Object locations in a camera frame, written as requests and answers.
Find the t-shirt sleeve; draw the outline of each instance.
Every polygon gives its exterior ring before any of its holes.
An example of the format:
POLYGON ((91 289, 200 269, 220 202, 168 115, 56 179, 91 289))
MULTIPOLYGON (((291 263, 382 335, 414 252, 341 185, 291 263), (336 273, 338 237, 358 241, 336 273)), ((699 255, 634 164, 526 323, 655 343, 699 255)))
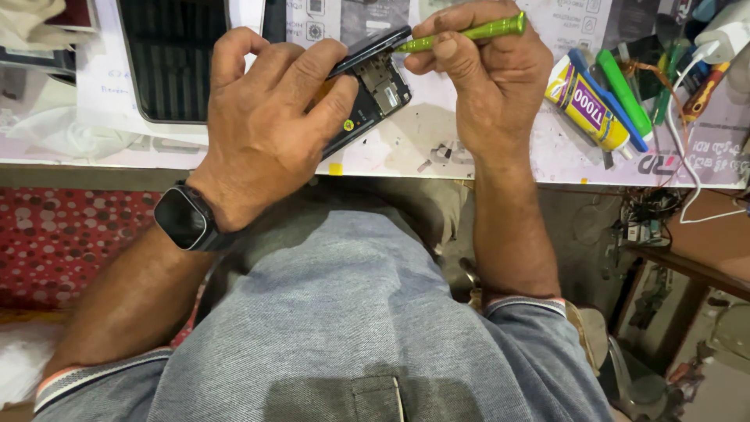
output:
POLYGON ((106 365, 64 369, 39 387, 34 422, 146 420, 171 355, 171 348, 158 348, 106 365))
POLYGON ((507 297, 491 303, 484 313, 499 328, 496 341, 514 370, 533 374, 520 383, 543 384, 563 414, 612 420, 563 299, 507 297))

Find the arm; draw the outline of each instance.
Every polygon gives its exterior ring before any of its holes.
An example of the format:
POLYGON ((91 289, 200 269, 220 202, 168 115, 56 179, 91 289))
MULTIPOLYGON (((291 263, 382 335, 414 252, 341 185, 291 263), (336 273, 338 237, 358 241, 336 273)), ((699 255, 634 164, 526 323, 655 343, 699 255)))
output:
MULTIPOLYGON (((346 54, 333 40, 307 51, 271 46, 248 28, 233 29, 216 43, 210 145, 187 184, 202 192, 220 230, 242 229, 313 176, 359 86, 340 77, 309 113, 305 108, 346 54), (248 53, 258 58, 245 74, 248 53)), ((179 249, 158 227, 148 230, 88 287, 44 377, 167 345, 189 318, 214 257, 179 249)))
POLYGON ((458 136, 476 165, 474 252, 483 303, 507 295, 560 295, 529 163, 531 127, 542 104, 552 54, 529 25, 521 35, 478 44, 458 34, 519 12, 509 0, 470 2, 437 12, 413 30, 439 34, 433 51, 409 56, 412 72, 446 72, 457 91, 458 136))

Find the red polka dot cloth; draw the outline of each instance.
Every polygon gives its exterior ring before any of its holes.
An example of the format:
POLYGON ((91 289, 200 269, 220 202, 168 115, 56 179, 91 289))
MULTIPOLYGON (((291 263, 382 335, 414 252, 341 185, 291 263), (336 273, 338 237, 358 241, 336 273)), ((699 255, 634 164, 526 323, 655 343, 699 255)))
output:
POLYGON ((0 188, 0 306, 70 307, 153 221, 154 192, 0 188))

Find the screwdriver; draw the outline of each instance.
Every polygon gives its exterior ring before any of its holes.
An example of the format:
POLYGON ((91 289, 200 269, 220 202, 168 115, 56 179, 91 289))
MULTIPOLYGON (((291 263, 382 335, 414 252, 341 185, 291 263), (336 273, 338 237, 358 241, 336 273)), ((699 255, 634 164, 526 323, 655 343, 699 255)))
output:
MULTIPOLYGON (((482 26, 462 31, 461 34, 465 35, 470 40, 478 40, 481 38, 500 37, 510 34, 522 35, 524 31, 526 31, 526 12, 520 12, 514 17, 506 17, 490 23, 485 23, 482 26)), ((417 53, 419 51, 432 50, 432 41, 434 38, 435 36, 431 35, 429 37, 407 41, 396 47, 394 51, 396 53, 417 53)))

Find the striped sleeve cuff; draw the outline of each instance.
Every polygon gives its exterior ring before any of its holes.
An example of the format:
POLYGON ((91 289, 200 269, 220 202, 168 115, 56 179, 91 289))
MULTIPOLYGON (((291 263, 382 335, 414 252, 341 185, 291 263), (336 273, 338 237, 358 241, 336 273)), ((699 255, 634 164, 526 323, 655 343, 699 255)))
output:
POLYGON ((130 359, 119 360, 105 365, 73 366, 63 369, 51 375, 39 385, 34 413, 39 413, 57 400, 109 375, 157 360, 167 360, 172 355, 172 351, 171 347, 162 347, 136 357, 131 357, 130 359))
POLYGON ((537 306, 548 311, 556 312, 562 315, 564 318, 567 317, 565 311, 565 299, 561 297, 556 297, 554 299, 534 299, 533 297, 524 296, 510 296, 500 299, 496 302, 492 302, 484 311, 484 317, 489 318, 496 310, 510 305, 537 306))

